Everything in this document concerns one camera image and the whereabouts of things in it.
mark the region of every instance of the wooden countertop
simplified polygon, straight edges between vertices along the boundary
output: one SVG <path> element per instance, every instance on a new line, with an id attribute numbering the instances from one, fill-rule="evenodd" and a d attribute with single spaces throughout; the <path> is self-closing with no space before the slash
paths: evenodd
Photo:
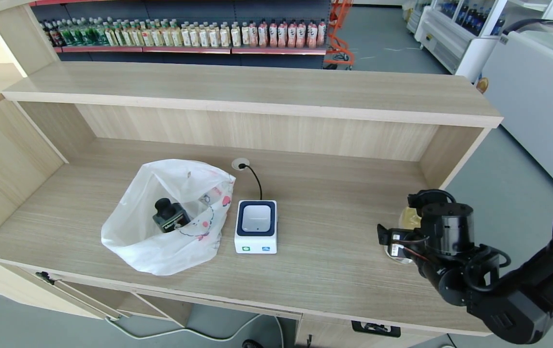
<path id="1" fill-rule="evenodd" d="M 453 75 L 54 62 L 3 92 L 10 101 L 143 106 L 495 128 L 502 117 Z"/>
<path id="2" fill-rule="evenodd" d="M 206 161 L 236 176 L 232 207 L 258 194 L 277 200 L 279 251 L 238 255 L 236 209 L 217 256 L 168 277 L 131 269 L 102 246 L 100 228 L 142 163 Z M 487 335 L 464 307 L 447 304 L 415 266 L 390 260 L 376 224 L 396 226 L 406 196 L 425 188 L 417 163 L 199 145 L 97 139 L 63 165 L 0 227 L 0 261 L 60 275 L 325 317 Z"/>

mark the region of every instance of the display cooler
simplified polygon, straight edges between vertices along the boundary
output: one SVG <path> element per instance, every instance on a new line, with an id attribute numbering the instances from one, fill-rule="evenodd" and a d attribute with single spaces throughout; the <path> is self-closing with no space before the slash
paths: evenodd
<path id="1" fill-rule="evenodd" d="M 527 18 L 553 20 L 553 0 L 418 0 L 407 28 L 446 69 L 474 82 L 502 29 Z"/>
<path id="2" fill-rule="evenodd" d="M 476 87 L 504 116 L 504 128 L 553 178 L 553 21 L 507 28 Z"/>

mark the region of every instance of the drawer handle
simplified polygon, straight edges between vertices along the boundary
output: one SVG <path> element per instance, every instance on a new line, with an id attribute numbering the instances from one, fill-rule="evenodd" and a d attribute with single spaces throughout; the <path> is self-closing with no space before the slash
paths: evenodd
<path id="1" fill-rule="evenodd" d="M 398 326 L 385 326 L 374 324 L 373 322 L 367 322 L 363 326 L 360 321 L 352 320 L 352 330 L 357 333 L 366 333 L 366 334 L 375 334 L 375 335 L 385 335 L 387 337 L 401 337 L 401 328 Z"/>

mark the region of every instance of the pink bottle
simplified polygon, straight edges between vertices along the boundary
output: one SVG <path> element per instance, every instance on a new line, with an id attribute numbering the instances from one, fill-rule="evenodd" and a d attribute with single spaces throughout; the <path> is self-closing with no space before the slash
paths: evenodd
<path id="1" fill-rule="evenodd" d="M 280 48 L 285 48 L 287 46 L 287 23 L 283 19 L 283 23 L 279 24 L 278 30 L 278 46 Z"/>
<path id="2" fill-rule="evenodd" d="M 305 34 L 307 33 L 307 26 L 305 22 L 301 20 L 298 24 L 298 30 L 296 32 L 296 48 L 303 48 L 305 46 Z"/>
<path id="3" fill-rule="evenodd" d="M 270 47 L 278 47 L 277 31 L 278 27 L 273 19 L 272 23 L 270 23 L 270 28 L 268 29 L 268 32 L 270 33 Z"/>
<path id="4" fill-rule="evenodd" d="M 248 24 L 248 39 L 250 39 L 250 42 L 248 43 L 249 46 L 257 47 L 257 27 L 253 21 Z"/>
<path id="5" fill-rule="evenodd" d="M 317 47 L 317 26 L 311 21 L 309 24 L 309 34 L 307 35 L 307 45 L 309 48 Z"/>
<path id="6" fill-rule="evenodd" d="M 265 20 L 262 20 L 257 27 L 259 36 L 259 47 L 266 48 L 268 46 L 268 25 Z"/>
<path id="7" fill-rule="evenodd" d="M 292 20 L 290 27 L 287 28 L 287 47 L 296 47 L 296 32 L 298 31 L 298 26 L 296 25 L 296 20 Z"/>
<path id="8" fill-rule="evenodd" d="M 326 24 L 323 22 L 323 18 L 321 19 L 321 22 L 317 25 L 317 46 L 323 46 L 326 40 Z"/>

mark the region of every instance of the cash register counter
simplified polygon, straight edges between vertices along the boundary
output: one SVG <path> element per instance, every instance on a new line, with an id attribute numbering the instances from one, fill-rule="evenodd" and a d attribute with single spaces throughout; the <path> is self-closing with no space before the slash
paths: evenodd
<path id="1" fill-rule="evenodd" d="M 297 344 L 326 348 L 489 334 L 376 234 L 397 226 L 407 194 L 446 187 L 502 120 L 466 79 L 47 57 L 0 95 L 0 264 L 49 273 L 43 287 L 101 318 L 185 325 L 192 304 L 207 304 L 296 319 Z M 231 168 L 237 157 L 278 201 L 276 255 L 235 253 L 237 201 L 258 194 Z M 237 180 L 217 256 L 158 277 L 102 246 L 100 227 L 142 163 L 170 158 Z M 351 321 L 401 334 L 356 333 Z"/>

